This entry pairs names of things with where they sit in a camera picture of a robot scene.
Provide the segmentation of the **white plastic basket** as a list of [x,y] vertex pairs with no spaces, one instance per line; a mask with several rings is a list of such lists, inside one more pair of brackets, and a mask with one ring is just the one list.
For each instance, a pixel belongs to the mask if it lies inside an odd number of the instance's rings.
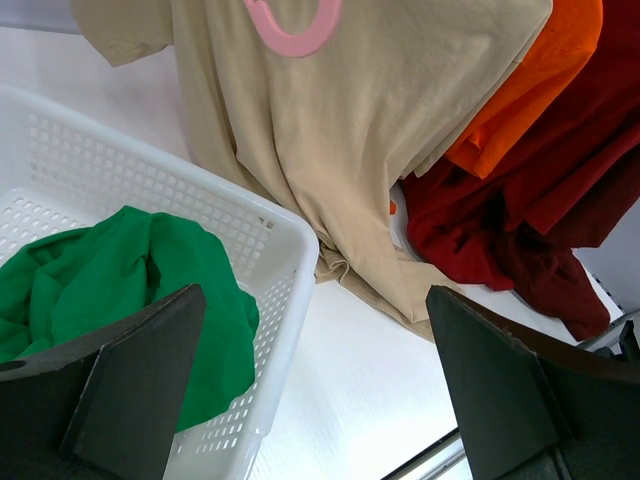
[[315,284],[318,242],[300,217],[40,95],[1,90],[1,256],[129,205],[199,223],[259,307],[256,379],[175,439],[169,479],[246,479],[269,434]]

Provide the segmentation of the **beige t shirt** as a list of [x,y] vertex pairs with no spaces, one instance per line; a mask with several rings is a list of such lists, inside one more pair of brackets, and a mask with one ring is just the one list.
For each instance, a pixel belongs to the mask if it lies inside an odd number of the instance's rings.
[[304,218],[316,276],[432,338],[425,298],[447,283],[397,247],[390,190],[451,145],[523,59],[548,1],[347,1],[316,53],[287,58],[240,1],[74,1],[113,66],[175,53],[190,152]]

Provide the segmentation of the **orange t shirt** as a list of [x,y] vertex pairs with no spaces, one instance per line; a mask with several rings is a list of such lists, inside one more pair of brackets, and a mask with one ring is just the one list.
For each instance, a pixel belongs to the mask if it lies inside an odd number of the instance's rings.
[[501,85],[400,178],[421,177],[446,160],[486,178],[584,68],[596,50],[603,10],[601,1],[554,1],[537,38]]

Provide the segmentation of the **pink plastic hanger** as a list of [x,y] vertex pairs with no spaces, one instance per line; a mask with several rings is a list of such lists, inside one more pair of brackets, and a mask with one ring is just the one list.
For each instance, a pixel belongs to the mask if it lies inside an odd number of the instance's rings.
[[244,1],[251,22],[262,42],[284,57],[304,58],[323,47],[334,33],[341,18],[343,2],[322,0],[304,29],[285,29],[273,14],[268,1]]

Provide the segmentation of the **dark maroon t shirt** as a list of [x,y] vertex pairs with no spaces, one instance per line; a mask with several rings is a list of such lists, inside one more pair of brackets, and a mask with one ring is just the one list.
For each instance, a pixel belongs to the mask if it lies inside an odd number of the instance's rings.
[[600,246],[639,198],[639,161],[619,161],[545,235],[524,225],[494,252],[515,292],[539,313],[560,319],[577,340],[603,333],[610,314],[574,256]]

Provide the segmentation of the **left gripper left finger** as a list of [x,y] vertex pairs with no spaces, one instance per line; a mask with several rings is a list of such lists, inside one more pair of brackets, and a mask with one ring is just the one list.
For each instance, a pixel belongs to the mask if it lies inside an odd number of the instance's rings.
[[188,285],[1,366],[4,479],[160,479],[205,314]]

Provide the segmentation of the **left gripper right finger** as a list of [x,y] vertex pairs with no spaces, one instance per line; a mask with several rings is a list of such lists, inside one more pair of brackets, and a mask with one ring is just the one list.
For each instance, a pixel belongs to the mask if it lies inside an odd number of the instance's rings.
[[426,297],[476,479],[636,479],[639,345],[571,346],[453,290]]

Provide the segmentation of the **green t shirt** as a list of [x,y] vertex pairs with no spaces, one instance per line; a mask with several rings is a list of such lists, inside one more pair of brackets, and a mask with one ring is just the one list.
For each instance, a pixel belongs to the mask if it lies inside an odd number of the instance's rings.
[[1,360],[98,330],[190,284],[206,308],[177,428],[199,425],[253,384],[260,315],[222,242],[188,219],[125,206],[21,248],[1,268]]

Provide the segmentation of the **red t shirt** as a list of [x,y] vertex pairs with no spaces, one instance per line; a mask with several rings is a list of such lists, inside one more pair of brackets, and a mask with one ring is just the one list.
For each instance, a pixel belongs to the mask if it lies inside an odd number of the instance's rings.
[[461,284],[519,288],[544,236],[639,143],[639,4],[606,1],[594,54],[496,169],[441,160],[403,182],[414,251]]

